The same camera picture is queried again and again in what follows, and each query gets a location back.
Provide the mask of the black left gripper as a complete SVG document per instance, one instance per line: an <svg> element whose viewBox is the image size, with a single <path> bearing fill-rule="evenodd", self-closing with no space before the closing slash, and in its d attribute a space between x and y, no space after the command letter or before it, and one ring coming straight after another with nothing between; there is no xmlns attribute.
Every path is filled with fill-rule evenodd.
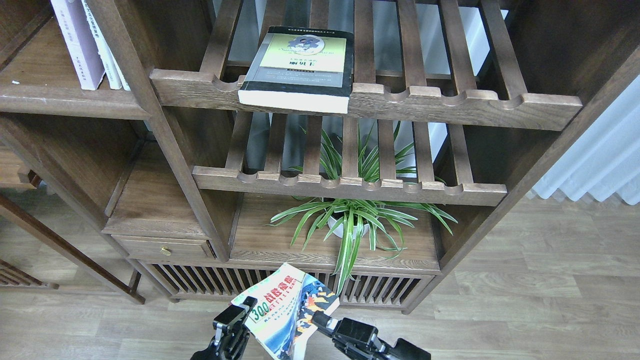
<svg viewBox="0 0 640 360"><path fill-rule="evenodd" d="M204 350L192 354L192 360L241 360L250 337L244 325L258 299L247 296L240 305L229 305L213 321L214 337Z"/></svg>

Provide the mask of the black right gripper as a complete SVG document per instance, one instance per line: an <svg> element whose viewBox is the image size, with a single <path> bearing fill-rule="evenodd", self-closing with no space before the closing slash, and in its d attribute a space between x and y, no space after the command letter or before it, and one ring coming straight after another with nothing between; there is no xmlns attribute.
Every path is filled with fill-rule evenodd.
<svg viewBox="0 0 640 360"><path fill-rule="evenodd" d="M315 311L311 323L321 333L330 333L334 346L352 360L430 360L432 355L398 338L394 346L378 337L375 326L345 317L337 320L322 311Z"/></svg>

